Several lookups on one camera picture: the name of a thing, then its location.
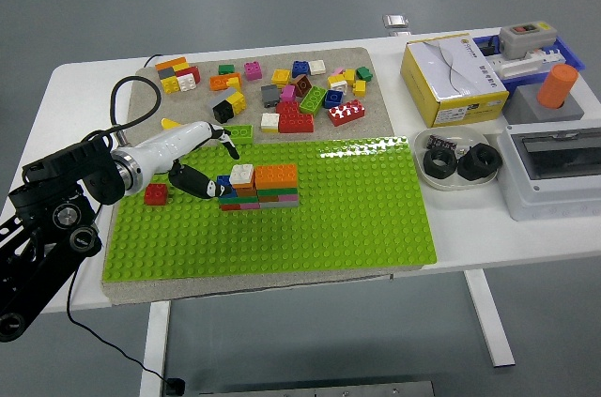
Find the orange cylinder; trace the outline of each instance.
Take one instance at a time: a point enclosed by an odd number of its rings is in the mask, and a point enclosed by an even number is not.
[[[553,66],[541,85],[536,99],[548,109],[561,108],[572,86],[578,79],[578,70],[567,64]]]

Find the yellow cardboard box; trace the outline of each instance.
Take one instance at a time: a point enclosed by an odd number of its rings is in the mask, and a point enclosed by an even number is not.
[[[468,34],[409,42],[401,75],[428,128],[495,119],[509,95]]]

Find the white plate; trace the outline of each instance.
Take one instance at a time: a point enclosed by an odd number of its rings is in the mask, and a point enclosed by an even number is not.
[[[419,171],[420,175],[425,182],[433,188],[441,191],[463,191],[464,189],[471,189],[489,183],[495,179],[495,176],[497,176],[497,172],[495,171],[494,174],[489,175],[486,178],[478,178],[473,181],[468,181],[466,178],[460,176],[457,172],[444,179],[438,179],[428,175],[424,171],[424,155],[427,151],[426,146],[431,135],[455,142],[457,144],[455,154],[461,149],[468,151],[470,147],[477,144],[489,145],[489,143],[483,134],[480,134],[478,131],[472,128],[462,126],[431,128],[429,130],[420,132],[415,137],[415,141],[413,141],[413,158],[415,159],[417,170]]]

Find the gray floor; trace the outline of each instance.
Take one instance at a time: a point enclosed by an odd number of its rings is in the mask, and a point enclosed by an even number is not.
[[[601,95],[598,0],[0,0],[0,191],[9,191],[62,64],[382,37],[381,15],[397,11],[416,33],[547,21]],[[190,394],[400,377],[432,380],[438,396],[598,395],[600,266],[593,259],[486,273],[514,368],[489,367],[467,287],[449,274],[178,302],[168,372],[187,379]],[[141,356],[147,311],[78,314]],[[42,316],[0,354],[0,395],[137,392],[136,367],[64,314]]]

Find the green baseplate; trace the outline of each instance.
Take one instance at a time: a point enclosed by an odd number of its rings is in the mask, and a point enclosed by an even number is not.
[[[103,278],[131,282],[436,262],[404,137],[203,147],[185,163],[215,178],[235,163],[296,163],[300,206],[221,211],[169,186],[166,206],[124,198]],[[166,176],[153,182],[167,183]]]

